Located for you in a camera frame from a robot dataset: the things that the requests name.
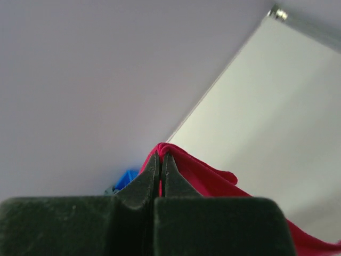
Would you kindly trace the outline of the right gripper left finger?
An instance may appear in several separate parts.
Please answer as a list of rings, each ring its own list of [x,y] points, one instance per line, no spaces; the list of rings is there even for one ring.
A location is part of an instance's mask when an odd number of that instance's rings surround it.
[[[159,195],[159,172],[160,159],[155,151],[149,157],[144,170],[115,197],[123,206],[133,211],[148,208]]]

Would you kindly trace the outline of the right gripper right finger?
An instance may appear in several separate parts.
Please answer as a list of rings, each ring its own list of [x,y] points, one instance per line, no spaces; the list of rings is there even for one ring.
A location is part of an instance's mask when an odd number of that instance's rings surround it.
[[[188,181],[180,174],[175,159],[171,153],[164,156],[161,167],[161,197],[194,198],[202,197]]]

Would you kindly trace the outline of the magenta t shirt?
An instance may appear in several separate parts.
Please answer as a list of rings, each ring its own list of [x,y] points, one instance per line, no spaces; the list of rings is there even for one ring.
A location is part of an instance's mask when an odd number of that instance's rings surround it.
[[[203,196],[250,196],[237,187],[238,178],[232,172],[217,170],[171,143],[158,143],[145,159],[139,171],[140,173],[144,171],[154,153],[159,155],[161,162],[164,161],[165,155],[170,153],[180,174]],[[340,242],[324,242],[301,230],[290,220],[287,220],[287,224],[298,255],[337,255],[340,253]]]

